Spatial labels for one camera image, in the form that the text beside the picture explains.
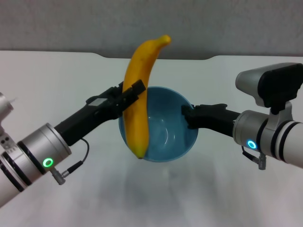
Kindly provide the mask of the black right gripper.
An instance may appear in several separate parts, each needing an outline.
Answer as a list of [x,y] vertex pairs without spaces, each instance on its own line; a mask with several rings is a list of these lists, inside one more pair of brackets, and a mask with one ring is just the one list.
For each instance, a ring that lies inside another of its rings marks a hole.
[[182,105],[181,114],[188,129],[205,128],[232,137],[234,122],[240,113],[226,108],[227,104]]

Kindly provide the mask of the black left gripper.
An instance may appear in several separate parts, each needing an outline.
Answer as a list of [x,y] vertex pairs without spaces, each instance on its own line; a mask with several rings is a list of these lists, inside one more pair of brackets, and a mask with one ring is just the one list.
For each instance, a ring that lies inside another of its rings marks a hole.
[[[146,88],[141,79],[122,92],[123,83],[110,87],[97,96],[86,100],[86,104],[76,113],[54,127],[68,146],[72,146],[89,134],[100,124],[115,120],[122,116],[122,111],[139,99]],[[122,110],[118,106],[118,98],[123,95]]]

